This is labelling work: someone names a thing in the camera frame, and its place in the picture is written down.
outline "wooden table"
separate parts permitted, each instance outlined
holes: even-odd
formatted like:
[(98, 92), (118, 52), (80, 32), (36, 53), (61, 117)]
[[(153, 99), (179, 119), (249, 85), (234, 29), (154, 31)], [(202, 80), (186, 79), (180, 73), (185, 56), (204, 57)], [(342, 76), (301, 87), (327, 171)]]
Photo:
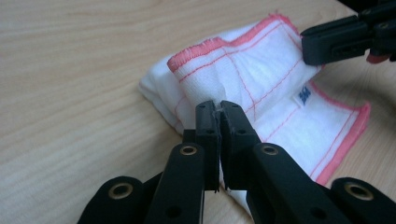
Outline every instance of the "wooden table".
[[(300, 31), (353, 12), (333, 0), (0, 1), (0, 223), (76, 223), (98, 188), (158, 174), (180, 136), (137, 90), (161, 57), (269, 13)], [(334, 177), (396, 200), (396, 63), (360, 57), (316, 77), (332, 97), (372, 104)], [(224, 192), (205, 223), (251, 223)]]

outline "towel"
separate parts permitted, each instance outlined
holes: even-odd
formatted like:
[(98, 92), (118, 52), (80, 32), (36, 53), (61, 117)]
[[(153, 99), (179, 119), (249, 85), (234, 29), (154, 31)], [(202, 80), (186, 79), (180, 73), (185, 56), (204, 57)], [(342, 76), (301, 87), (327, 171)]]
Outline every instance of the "towel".
[[(297, 29), (275, 14), (164, 57), (138, 88), (180, 134), (194, 129), (201, 102), (241, 105), (263, 142), (285, 148), (324, 185), (364, 131), (370, 105), (331, 99), (310, 81), (320, 69), (304, 63)], [(245, 191), (230, 194), (248, 211)]]

